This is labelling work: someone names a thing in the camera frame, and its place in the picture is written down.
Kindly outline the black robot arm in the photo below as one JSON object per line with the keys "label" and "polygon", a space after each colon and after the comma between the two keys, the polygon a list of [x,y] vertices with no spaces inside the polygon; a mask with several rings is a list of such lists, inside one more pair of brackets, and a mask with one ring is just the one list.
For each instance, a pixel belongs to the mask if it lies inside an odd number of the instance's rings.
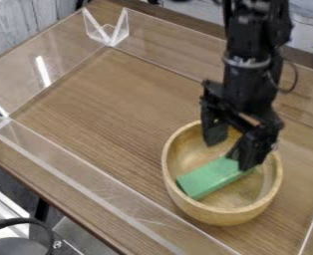
{"label": "black robot arm", "polygon": [[262,164],[277,144],[283,120],[273,109],[285,58],[282,46],[293,30],[288,0],[222,0],[226,48],[223,81],[202,82],[201,123],[209,146],[227,139],[229,130],[241,132],[226,157],[238,169]]}

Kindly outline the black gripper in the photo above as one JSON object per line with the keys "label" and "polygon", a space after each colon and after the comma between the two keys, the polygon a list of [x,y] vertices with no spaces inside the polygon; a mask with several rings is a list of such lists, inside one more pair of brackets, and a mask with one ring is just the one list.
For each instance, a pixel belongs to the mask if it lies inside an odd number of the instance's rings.
{"label": "black gripper", "polygon": [[241,171],[247,171],[263,163],[283,129],[273,109],[283,58],[234,56],[223,57],[223,62],[223,83],[202,82],[202,134],[206,145],[214,146],[226,140],[229,126],[243,133],[226,157],[238,162]]}

